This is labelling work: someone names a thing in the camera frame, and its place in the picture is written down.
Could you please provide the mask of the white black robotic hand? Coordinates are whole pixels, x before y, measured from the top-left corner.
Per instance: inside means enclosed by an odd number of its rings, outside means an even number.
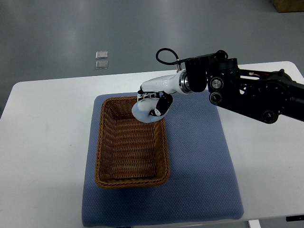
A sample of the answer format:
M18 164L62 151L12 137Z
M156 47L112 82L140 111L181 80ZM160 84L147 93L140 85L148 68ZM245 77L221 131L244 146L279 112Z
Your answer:
M188 77L185 70L175 75L161 76L141 84L137 92L137 101L147 98L159 98L156 108L150 111L153 116L166 116L173 102L172 94L191 94Z

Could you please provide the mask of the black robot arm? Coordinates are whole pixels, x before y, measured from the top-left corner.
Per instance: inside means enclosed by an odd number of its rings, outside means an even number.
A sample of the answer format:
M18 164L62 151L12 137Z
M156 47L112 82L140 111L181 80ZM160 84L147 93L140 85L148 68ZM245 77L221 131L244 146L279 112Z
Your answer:
M304 86L284 69L267 72L240 69L224 50L181 60L188 88L209 91L209 101L246 117L273 124L279 115L304 119Z

